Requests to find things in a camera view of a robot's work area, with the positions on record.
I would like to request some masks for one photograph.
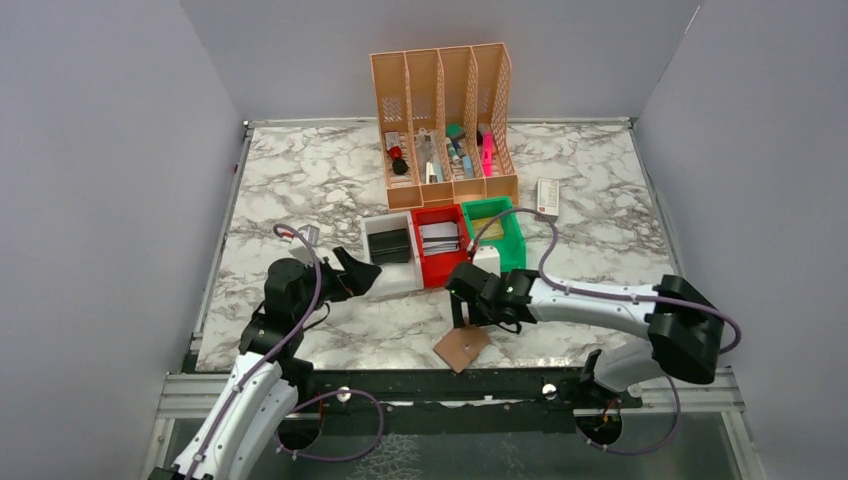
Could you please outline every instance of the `red object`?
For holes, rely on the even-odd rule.
[[[421,254],[421,275],[424,277],[424,288],[441,288],[448,281],[453,268],[462,262],[470,262],[468,258],[468,231],[465,228],[465,217],[459,205],[445,207],[419,208],[412,210],[412,225],[415,226],[415,244]],[[454,222],[459,232],[459,251],[438,253],[424,256],[424,246],[421,244],[421,234],[418,227],[433,223]]]
[[[391,157],[392,160],[403,158],[403,150],[401,150],[400,147],[392,147],[389,149],[389,157]]]

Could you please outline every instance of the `screw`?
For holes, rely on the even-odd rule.
[[[339,388],[339,390],[347,392],[347,391],[348,391],[348,390],[350,390],[350,389],[349,389],[349,388],[347,388],[347,387],[341,387],[341,388]],[[336,395],[336,398],[337,398],[340,402],[345,403],[345,402],[347,402],[348,400],[350,400],[350,394],[349,394],[349,393],[339,393],[338,395]]]
[[[633,398],[640,398],[642,396],[642,385],[639,385],[638,383],[630,385],[627,387],[627,393],[629,393]]]
[[[544,395],[548,400],[553,400],[556,398],[556,386],[552,383],[546,383],[542,387],[542,395]]]

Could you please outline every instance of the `orange desk organizer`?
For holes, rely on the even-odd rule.
[[[510,197],[519,204],[518,176],[506,145],[509,83],[512,64],[503,43],[376,53],[371,73],[377,96],[377,120],[389,211],[438,207],[491,197]],[[484,176],[477,146],[477,124],[494,136],[492,175]],[[445,127],[465,131],[460,143],[471,157],[474,178],[451,168],[444,147]],[[435,130],[435,145],[444,181],[427,184],[419,175],[415,135]],[[398,132],[408,175],[395,175],[386,147],[386,132]]]

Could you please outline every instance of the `white marble surface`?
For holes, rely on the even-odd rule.
[[[521,204],[535,206],[538,177],[561,182],[560,244],[548,272],[615,284],[656,283],[671,267],[627,129],[593,125],[515,125],[508,144],[521,181]],[[261,128],[254,133],[227,234],[197,368],[228,370],[239,336],[262,300],[268,265],[287,256],[274,223],[321,228],[321,256],[344,246],[362,254],[359,220],[386,213],[376,125]],[[528,268],[550,233],[519,216]],[[433,346],[449,330],[444,290],[389,300],[333,304],[309,331],[298,357],[316,368],[445,368]],[[492,338],[476,367],[582,365],[595,348],[627,335],[569,323],[526,325],[521,335],[486,327]]]

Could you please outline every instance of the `cable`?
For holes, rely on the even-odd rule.
[[[321,296],[322,281],[321,259],[318,258],[318,255],[315,253],[315,250],[312,248],[312,245],[309,244],[309,242],[306,240],[306,238],[303,237],[303,235],[301,235],[300,232],[286,224],[278,223],[274,225],[273,228],[273,231],[277,236],[280,235],[277,233],[277,230],[280,228],[288,230],[295,238],[303,242],[303,244],[306,246],[306,250],[309,252],[309,256],[312,257],[312,264],[315,267],[315,292],[312,294],[312,301],[309,303],[309,306],[306,308],[306,312],[303,313],[303,317],[297,322],[294,328],[292,328],[291,331],[285,337],[283,337],[282,340],[279,341],[279,343],[274,345],[274,348],[269,350],[268,353],[266,353],[261,359],[259,359],[259,361],[256,362],[254,366],[250,367],[250,370],[248,370],[247,373],[245,373],[236,384],[237,388],[230,391],[230,394],[227,395],[226,400],[224,400],[224,404],[221,406],[221,410],[218,412],[218,415],[215,417],[215,419],[212,420],[212,424],[209,426],[209,431],[206,432],[206,436],[200,443],[200,446],[197,449],[196,457],[204,458],[206,449],[208,449],[209,444],[212,443],[212,437],[215,435],[215,432],[218,430],[218,427],[221,426],[221,422],[224,420],[224,416],[229,411],[230,407],[236,399],[236,396],[241,390],[244,389],[244,386],[247,384],[250,378],[253,377],[257,370],[259,370],[262,365],[265,364],[265,362],[280,353],[280,350],[282,350],[283,346],[285,346],[285,344],[287,344],[289,340],[291,340],[292,337],[295,336],[297,331],[303,327],[303,324],[306,323],[306,319],[309,318],[310,315],[312,315],[312,312],[315,311],[315,307],[318,305],[318,298]],[[194,478],[194,471],[197,470],[197,467],[199,465],[199,460],[192,460],[191,465],[189,465],[188,470],[186,471],[185,478],[189,480]]]
[[[551,253],[554,251],[554,248],[556,248],[557,242],[559,240],[559,231],[557,230],[556,226],[554,225],[554,223],[550,219],[548,219],[547,217],[542,215],[541,212],[539,212],[537,210],[533,210],[532,208],[514,207],[514,208],[511,208],[509,210],[504,210],[503,212],[500,212],[497,215],[490,218],[489,221],[486,222],[485,225],[483,225],[483,228],[481,228],[480,231],[477,232],[477,235],[474,236],[474,239],[468,245],[468,251],[472,252],[475,248],[477,248],[477,244],[480,242],[480,239],[483,238],[483,233],[492,224],[494,224],[498,219],[500,219],[504,215],[509,215],[510,213],[519,213],[519,212],[521,212],[521,213],[532,213],[532,214],[536,215],[537,218],[540,218],[540,219],[544,220],[545,222],[547,222],[548,226],[551,227],[551,232],[553,234],[552,238],[551,238],[551,244],[545,250],[545,253],[542,254],[542,258],[539,260],[539,277],[542,279],[542,281],[544,281],[546,284],[548,284],[554,290],[560,290],[560,291],[564,291],[564,292],[567,291],[569,293],[574,293],[574,294],[577,294],[577,295],[583,295],[583,296],[586,296],[586,297],[594,297],[594,298],[602,298],[602,299],[606,299],[606,300],[615,300],[615,301],[624,301],[624,302],[631,302],[632,301],[632,302],[666,303],[666,304],[669,304],[669,305],[676,305],[676,306],[680,306],[680,307],[684,307],[684,308],[690,308],[692,310],[697,310],[699,312],[703,312],[703,313],[706,313],[706,314],[709,314],[709,315],[713,315],[713,316],[719,318],[720,320],[722,320],[724,323],[730,325],[730,328],[733,329],[733,333],[734,333],[733,340],[729,344],[727,344],[727,346],[721,348],[719,350],[719,353],[727,353],[727,352],[733,350],[734,348],[736,348],[737,345],[739,345],[739,342],[742,340],[742,329],[739,327],[739,324],[736,323],[735,320],[733,320],[729,316],[725,315],[724,313],[716,310],[715,308],[708,307],[706,305],[701,305],[700,303],[689,302],[689,301],[686,301],[686,300],[678,300],[676,298],[659,297],[659,296],[654,297],[654,296],[648,296],[648,295],[636,295],[634,297],[631,297],[630,295],[618,295],[618,294],[614,294],[614,293],[597,292],[597,291],[594,291],[594,290],[587,290],[587,289],[575,288],[575,287],[570,287],[568,290],[566,290],[565,286],[563,286],[563,285],[561,285],[557,282],[554,282],[545,273],[545,262],[548,260],[548,257],[551,256]],[[654,444],[650,447],[642,448],[642,449],[639,449],[639,450],[634,450],[634,451],[617,450],[617,449],[614,449],[614,448],[609,448],[606,445],[600,445],[598,443],[593,442],[588,437],[586,437],[585,433],[583,433],[582,431],[580,431],[580,429],[578,429],[578,431],[580,431],[580,434],[583,435],[584,438],[586,438],[586,443],[595,447],[595,448],[603,450],[604,452],[612,453],[612,454],[615,454],[615,455],[623,455],[623,456],[645,455],[645,454],[648,454],[648,453],[653,453],[653,452],[659,450],[660,448],[666,446],[669,442],[671,442],[671,439],[674,438],[675,435],[677,435],[677,431],[680,429],[680,421],[681,421],[681,418],[683,417],[683,411],[682,411],[682,408],[681,408],[681,405],[680,405],[680,394],[677,391],[677,387],[674,385],[674,381],[671,379],[671,377],[666,377],[666,379],[668,379],[668,383],[671,385],[671,391],[674,394],[675,410],[674,410],[674,424],[672,425],[671,429],[668,431],[666,436],[663,437],[662,440],[660,440],[658,443],[656,443],[656,444]]]
[[[299,411],[303,408],[306,408],[306,407],[308,407],[309,405],[312,405],[315,402],[320,402],[320,401],[324,400],[325,398],[330,398],[330,397],[335,396],[335,395],[348,394],[348,393],[354,394],[354,395],[361,395],[361,396],[367,398],[377,408],[377,421],[378,421],[377,434],[374,436],[374,440],[371,441],[371,444],[369,444],[367,447],[365,447],[364,450],[362,450],[361,452],[358,452],[358,453],[354,453],[352,455],[346,455],[344,457],[324,457],[324,456],[321,456],[321,455],[313,455],[311,453],[303,453],[300,450],[289,450],[288,448],[286,448],[285,445],[283,445],[283,442],[280,440],[280,434],[278,432],[274,432],[274,437],[277,439],[277,444],[279,445],[277,447],[277,453],[286,452],[289,455],[291,455],[293,459],[297,459],[298,457],[303,457],[303,458],[308,458],[310,460],[318,460],[319,462],[339,463],[339,462],[349,462],[351,460],[356,460],[357,458],[362,458],[365,455],[368,455],[369,453],[371,453],[375,448],[377,448],[377,445],[380,443],[380,440],[382,440],[382,438],[383,438],[383,425],[385,424],[386,420],[385,420],[385,416],[383,415],[383,408],[380,407],[380,402],[376,398],[374,398],[373,395],[371,395],[368,392],[363,392],[362,390],[351,389],[351,390],[336,390],[334,392],[324,393],[322,395],[318,395],[317,397],[312,398],[310,400],[307,400],[307,401],[301,403],[300,405],[294,407],[294,409],[292,410],[292,413],[297,412],[297,411]]]
[[[316,320],[315,322],[310,323],[309,325],[303,327],[304,333],[306,333],[309,330],[312,330],[313,328],[317,327],[318,325],[321,325],[322,323],[324,323],[324,320],[326,320],[327,317],[330,316],[330,304],[325,303],[324,305],[327,307],[327,313],[323,317],[321,317],[321,320]]]
[[[580,435],[586,440],[586,444],[590,445],[598,450],[602,450],[605,453],[611,453],[613,455],[621,455],[625,457],[636,457],[639,455],[647,455],[649,453],[654,453],[657,450],[663,448],[671,442],[671,439],[677,435],[677,431],[680,430],[680,422],[683,419],[683,410],[680,405],[680,393],[677,391],[677,387],[674,385],[674,381],[671,377],[665,377],[668,380],[668,384],[671,385],[671,392],[674,394],[674,424],[672,424],[671,429],[669,429],[668,433],[665,434],[662,440],[651,445],[650,447],[640,448],[638,450],[619,450],[617,448],[611,448],[607,445],[601,445],[593,440],[590,440],[589,437],[583,433],[583,430],[577,429],[580,432]]]
[[[734,333],[733,340],[729,344],[727,344],[727,346],[721,348],[719,350],[719,353],[727,353],[727,352],[733,350],[734,348],[736,348],[737,345],[739,345],[739,342],[742,340],[742,329],[739,327],[739,324],[736,323],[735,320],[733,320],[729,316],[725,315],[724,313],[720,312],[719,310],[716,310],[715,308],[708,307],[706,305],[701,305],[700,303],[690,302],[690,301],[687,301],[687,300],[678,300],[676,298],[659,297],[659,296],[651,296],[651,295],[636,295],[634,297],[631,297],[630,295],[621,295],[621,294],[606,293],[606,292],[596,292],[594,290],[586,290],[586,289],[577,288],[577,287],[570,287],[569,289],[566,289],[565,286],[553,281],[545,273],[545,262],[547,262],[548,257],[551,256],[551,253],[554,251],[554,248],[556,248],[557,241],[559,240],[559,231],[556,229],[556,226],[553,224],[553,222],[551,222],[547,217],[542,215],[539,211],[533,210],[532,208],[514,207],[514,208],[511,208],[509,210],[504,210],[503,212],[500,212],[499,214],[490,218],[489,221],[486,223],[486,225],[484,225],[483,228],[480,229],[479,232],[477,232],[477,235],[474,236],[474,239],[471,240],[471,243],[468,245],[468,250],[472,251],[473,249],[477,248],[477,243],[479,243],[480,238],[483,237],[483,232],[485,232],[489,228],[489,226],[494,224],[499,218],[503,217],[504,215],[508,215],[510,213],[519,213],[519,212],[532,213],[532,214],[536,215],[538,218],[541,218],[542,220],[546,221],[548,223],[548,226],[551,227],[551,232],[553,234],[553,238],[551,239],[551,244],[548,246],[547,250],[545,250],[545,253],[542,254],[542,258],[539,260],[539,277],[541,277],[542,281],[547,283],[554,290],[560,290],[560,291],[563,291],[563,292],[567,291],[569,293],[574,293],[574,294],[577,294],[577,295],[583,295],[583,296],[586,296],[586,297],[602,298],[602,299],[605,299],[605,300],[615,300],[615,301],[619,301],[619,302],[665,303],[665,304],[668,304],[668,305],[676,305],[676,306],[679,306],[679,307],[689,308],[689,309],[692,309],[692,310],[697,310],[699,312],[703,312],[703,313],[712,315],[714,317],[719,318],[724,323],[730,325],[730,328],[733,329],[733,333]]]

